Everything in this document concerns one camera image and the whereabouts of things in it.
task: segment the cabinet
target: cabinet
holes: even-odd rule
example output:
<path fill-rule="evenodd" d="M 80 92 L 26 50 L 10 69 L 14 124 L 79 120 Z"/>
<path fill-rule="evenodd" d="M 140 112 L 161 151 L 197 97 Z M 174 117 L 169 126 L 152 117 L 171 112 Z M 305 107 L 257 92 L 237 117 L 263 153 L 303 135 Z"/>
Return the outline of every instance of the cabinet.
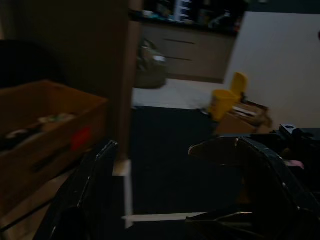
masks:
<path fill-rule="evenodd" d="M 167 58 L 169 78 L 222 83 L 235 37 L 144 24 L 142 36 Z"/>

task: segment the yellow container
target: yellow container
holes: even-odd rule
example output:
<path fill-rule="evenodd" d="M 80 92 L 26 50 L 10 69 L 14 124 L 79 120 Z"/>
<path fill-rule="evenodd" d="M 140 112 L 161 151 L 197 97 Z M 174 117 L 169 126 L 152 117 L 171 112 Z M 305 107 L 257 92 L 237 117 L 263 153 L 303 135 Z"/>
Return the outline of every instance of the yellow container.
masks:
<path fill-rule="evenodd" d="M 247 82 L 248 79 L 244 74 L 236 72 L 230 90 L 218 89 L 212 92 L 209 112 L 213 120 L 220 121 L 239 102 L 241 94 L 246 90 Z"/>

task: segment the tiled floor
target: tiled floor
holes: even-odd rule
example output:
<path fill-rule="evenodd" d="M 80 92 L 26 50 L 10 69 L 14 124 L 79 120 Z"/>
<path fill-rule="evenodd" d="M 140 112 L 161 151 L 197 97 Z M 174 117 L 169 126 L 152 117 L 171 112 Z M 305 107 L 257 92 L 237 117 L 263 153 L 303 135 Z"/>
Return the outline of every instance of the tiled floor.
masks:
<path fill-rule="evenodd" d="M 167 79 L 158 89 L 133 89 L 133 105 L 173 109 L 199 109 L 207 107 L 211 93 L 223 89 L 223 84 Z"/>

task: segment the dark carpet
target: dark carpet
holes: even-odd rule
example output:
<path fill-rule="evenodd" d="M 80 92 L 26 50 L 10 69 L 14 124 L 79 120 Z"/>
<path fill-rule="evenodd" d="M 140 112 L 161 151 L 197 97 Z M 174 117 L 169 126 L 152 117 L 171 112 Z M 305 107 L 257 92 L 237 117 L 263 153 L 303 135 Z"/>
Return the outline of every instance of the dark carpet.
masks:
<path fill-rule="evenodd" d="M 212 121 L 196 110 L 143 107 L 132 113 L 134 214 L 208 212 L 234 204 L 239 169 L 188 156 L 212 135 Z"/>

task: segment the red label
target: red label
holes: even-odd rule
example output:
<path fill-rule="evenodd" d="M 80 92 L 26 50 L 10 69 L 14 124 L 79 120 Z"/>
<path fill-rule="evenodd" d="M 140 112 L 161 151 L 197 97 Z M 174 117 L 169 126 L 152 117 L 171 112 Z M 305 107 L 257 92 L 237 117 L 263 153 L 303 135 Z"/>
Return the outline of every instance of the red label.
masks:
<path fill-rule="evenodd" d="M 90 127 L 84 127 L 77 131 L 71 138 L 71 150 L 75 151 L 87 143 L 91 138 Z"/>

